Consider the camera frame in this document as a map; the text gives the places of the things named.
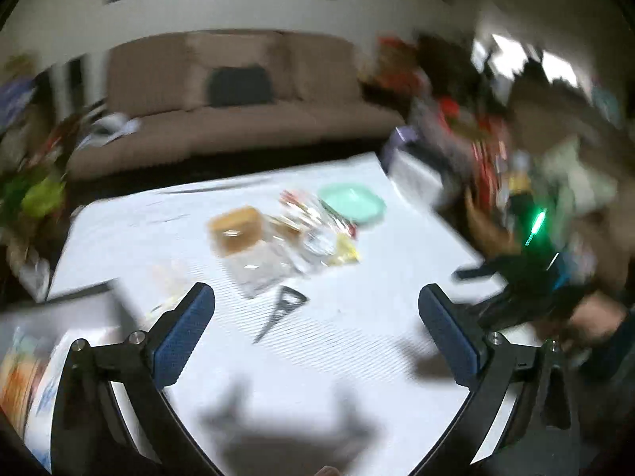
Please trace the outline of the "person right hand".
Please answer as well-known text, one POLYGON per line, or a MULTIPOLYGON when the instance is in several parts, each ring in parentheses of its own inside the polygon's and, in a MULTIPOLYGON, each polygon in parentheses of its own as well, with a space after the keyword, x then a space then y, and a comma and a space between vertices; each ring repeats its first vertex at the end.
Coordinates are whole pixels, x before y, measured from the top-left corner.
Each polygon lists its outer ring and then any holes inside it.
POLYGON ((629 310, 603 292, 584 297, 567 319, 543 318, 533 323, 537 335, 546 340, 555 338, 562 345, 593 345, 614 335, 629 310))

